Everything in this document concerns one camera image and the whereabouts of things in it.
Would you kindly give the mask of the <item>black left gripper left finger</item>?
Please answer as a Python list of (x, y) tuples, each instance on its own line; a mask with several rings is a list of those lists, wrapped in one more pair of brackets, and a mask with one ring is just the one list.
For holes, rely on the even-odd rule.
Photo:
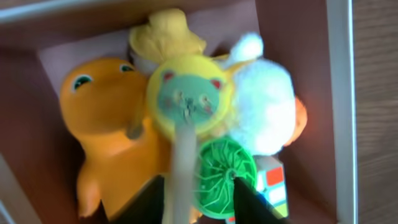
[(103, 206), (108, 223), (161, 223), (164, 184), (159, 174), (80, 174), (79, 217)]

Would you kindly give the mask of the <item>white plush duck toy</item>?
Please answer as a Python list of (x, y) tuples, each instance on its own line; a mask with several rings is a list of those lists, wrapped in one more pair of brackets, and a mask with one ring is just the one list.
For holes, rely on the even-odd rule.
[[(167, 59), (203, 54), (206, 48), (206, 41), (189, 29), (185, 13), (176, 8), (152, 13), (145, 24), (130, 29), (128, 41), (133, 63), (148, 75)], [(231, 112), (211, 130), (212, 136), (228, 135), (253, 155), (272, 156), (301, 135), (307, 110), (294, 93), (290, 73), (264, 58), (258, 33), (243, 34), (213, 61), (229, 71), (234, 91)]]

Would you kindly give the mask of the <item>colourful puzzle cube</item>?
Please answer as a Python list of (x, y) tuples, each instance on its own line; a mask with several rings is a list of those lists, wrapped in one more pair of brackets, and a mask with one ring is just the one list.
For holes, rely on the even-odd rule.
[(289, 206), (283, 163), (275, 156), (254, 156), (257, 165), (256, 190), (260, 199), (272, 207), (279, 219), (289, 217)]

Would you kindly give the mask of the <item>yellow wooden rattle drum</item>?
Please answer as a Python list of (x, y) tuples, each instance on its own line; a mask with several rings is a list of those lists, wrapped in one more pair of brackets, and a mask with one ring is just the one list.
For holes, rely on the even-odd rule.
[(146, 101), (159, 131), (172, 143), (162, 223), (189, 223), (198, 142), (228, 114), (231, 71), (210, 57), (186, 54), (166, 60), (151, 75)]

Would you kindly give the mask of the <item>green round disc toy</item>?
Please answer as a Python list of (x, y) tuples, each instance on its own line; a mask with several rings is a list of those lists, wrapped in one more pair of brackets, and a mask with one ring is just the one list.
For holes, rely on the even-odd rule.
[(257, 184), (257, 167), (252, 155), (229, 137), (204, 142), (195, 164), (193, 204), (203, 215), (227, 219), (234, 215), (234, 179), (250, 187)]

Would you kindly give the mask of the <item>orange dinosaur toy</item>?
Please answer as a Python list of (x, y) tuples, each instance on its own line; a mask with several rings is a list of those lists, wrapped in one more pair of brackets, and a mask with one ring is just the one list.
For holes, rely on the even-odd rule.
[(172, 147), (147, 112), (147, 77), (120, 58), (75, 67), (60, 89), (60, 108), (85, 160), (80, 174), (170, 174)]

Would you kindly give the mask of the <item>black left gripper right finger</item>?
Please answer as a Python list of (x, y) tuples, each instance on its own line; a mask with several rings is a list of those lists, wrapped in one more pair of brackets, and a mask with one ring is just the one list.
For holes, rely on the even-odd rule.
[(234, 182), (233, 203), (236, 224), (288, 224), (273, 214), (271, 205), (241, 177)]

